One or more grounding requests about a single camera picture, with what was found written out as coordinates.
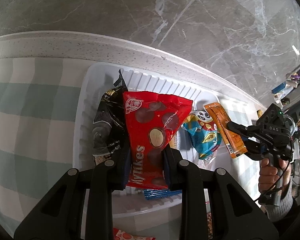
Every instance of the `panda cartoon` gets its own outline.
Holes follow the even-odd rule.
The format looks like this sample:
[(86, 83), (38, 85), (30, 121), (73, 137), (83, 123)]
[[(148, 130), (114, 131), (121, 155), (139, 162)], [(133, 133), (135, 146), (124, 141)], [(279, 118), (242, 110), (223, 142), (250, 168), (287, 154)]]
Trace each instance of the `panda cartoon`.
[(216, 131), (217, 126), (215, 122), (212, 120), (211, 116), (205, 109), (201, 109), (193, 113), (197, 119), (199, 125), (202, 127), (203, 130), (206, 131)]

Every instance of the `gray sleeve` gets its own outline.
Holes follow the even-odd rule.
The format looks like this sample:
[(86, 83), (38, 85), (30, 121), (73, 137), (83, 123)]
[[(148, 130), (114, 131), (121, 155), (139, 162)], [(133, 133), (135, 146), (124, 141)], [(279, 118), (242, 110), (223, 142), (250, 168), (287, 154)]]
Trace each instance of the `gray sleeve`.
[(290, 180), (288, 191), (285, 197), (281, 199), (280, 206), (271, 206), (271, 205), (265, 206), (268, 218), (271, 222), (277, 222), (280, 219), (283, 219), (290, 211), (293, 204), (291, 189), (292, 189), (292, 182)]

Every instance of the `red and white packaging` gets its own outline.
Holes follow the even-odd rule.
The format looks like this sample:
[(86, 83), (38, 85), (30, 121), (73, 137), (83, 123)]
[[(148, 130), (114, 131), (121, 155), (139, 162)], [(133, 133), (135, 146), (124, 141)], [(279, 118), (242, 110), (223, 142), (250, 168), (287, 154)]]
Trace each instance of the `red and white packaging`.
[(161, 151), (192, 109), (192, 100), (154, 92), (124, 92), (132, 169), (128, 186), (164, 189)]
[(113, 228), (114, 240), (155, 240), (155, 237), (132, 236), (129, 233)]

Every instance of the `chocolate ball image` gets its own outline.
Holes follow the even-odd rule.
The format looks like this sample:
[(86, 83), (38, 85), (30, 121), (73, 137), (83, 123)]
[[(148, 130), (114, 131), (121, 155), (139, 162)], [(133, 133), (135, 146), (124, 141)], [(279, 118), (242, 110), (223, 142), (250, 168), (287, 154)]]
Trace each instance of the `chocolate ball image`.
[(162, 102), (152, 102), (149, 104), (149, 108), (151, 111), (164, 111), (167, 109)]
[(150, 122), (154, 118), (154, 112), (149, 108), (141, 107), (135, 113), (135, 119), (140, 123)]
[(175, 130), (179, 125), (179, 117), (177, 112), (174, 113), (165, 113), (162, 118), (163, 127), (166, 129)]
[(162, 128), (153, 128), (149, 132), (149, 141), (151, 145), (155, 148), (160, 148), (166, 141), (167, 134)]
[(159, 169), (163, 169), (163, 156), (161, 149), (154, 148), (147, 154), (148, 160), (153, 166), (156, 166)]
[(166, 182), (164, 178), (154, 178), (151, 180), (152, 184), (158, 185), (158, 186), (166, 186)]

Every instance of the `screw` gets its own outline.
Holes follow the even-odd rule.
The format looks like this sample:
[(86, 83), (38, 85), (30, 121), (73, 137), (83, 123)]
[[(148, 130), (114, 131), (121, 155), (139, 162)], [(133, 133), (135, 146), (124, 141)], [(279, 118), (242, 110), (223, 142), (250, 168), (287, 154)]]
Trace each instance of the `screw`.
[(113, 164), (114, 164), (114, 161), (113, 161), (113, 160), (107, 160), (107, 161), (105, 161), (105, 166), (110, 167), (110, 166), (112, 166)]
[(217, 173), (218, 173), (219, 175), (225, 175), (225, 174), (226, 174), (226, 170), (223, 169), (223, 168), (219, 168), (219, 169), (217, 169)]
[(73, 176), (73, 175), (76, 175), (77, 172), (78, 172), (78, 171), (77, 171), (76, 169), (69, 169), (68, 175)]
[(180, 163), (181, 166), (188, 166), (189, 165), (189, 162), (187, 160), (181, 160), (179, 163)]

